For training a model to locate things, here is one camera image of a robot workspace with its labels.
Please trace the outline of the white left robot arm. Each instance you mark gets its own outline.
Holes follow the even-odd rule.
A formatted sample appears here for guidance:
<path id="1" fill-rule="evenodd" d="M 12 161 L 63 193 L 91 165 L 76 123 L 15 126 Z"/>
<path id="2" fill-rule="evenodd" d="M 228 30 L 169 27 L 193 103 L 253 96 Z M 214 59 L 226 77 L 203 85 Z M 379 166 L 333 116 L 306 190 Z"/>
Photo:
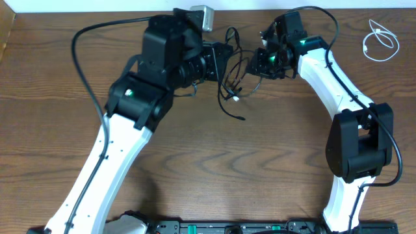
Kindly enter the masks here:
<path id="1" fill-rule="evenodd" d="M 170 110 L 178 88 L 222 77 L 230 45 L 205 42 L 213 15 L 175 9 L 147 17 L 142 52 L 133 55 L 96 110 L 99 133 L 59 210 L 31 233 L 102 233 L 111 205 L 132 163 Z"/>

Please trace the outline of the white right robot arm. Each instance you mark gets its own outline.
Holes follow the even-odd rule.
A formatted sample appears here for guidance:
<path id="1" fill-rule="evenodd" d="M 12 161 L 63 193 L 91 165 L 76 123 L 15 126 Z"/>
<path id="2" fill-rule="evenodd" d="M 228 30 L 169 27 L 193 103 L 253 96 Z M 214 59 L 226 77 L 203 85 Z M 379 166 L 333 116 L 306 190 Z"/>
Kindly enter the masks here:
<path id="1" fill-rule="evenodd" d="M 308 35 L 298 11 L 278 16 L 261 39 L 263 46 L 255 50 L 247 72 L 274 80 L 292 70 L 311 86 L 332 119 L 325 154 L 334 178 L 322 215 L 328 232 L 351 233 L 359 226 L 368 188 L 391 163 L 393 111 L 354 86 L 335 61 L 332 45 Z"/>

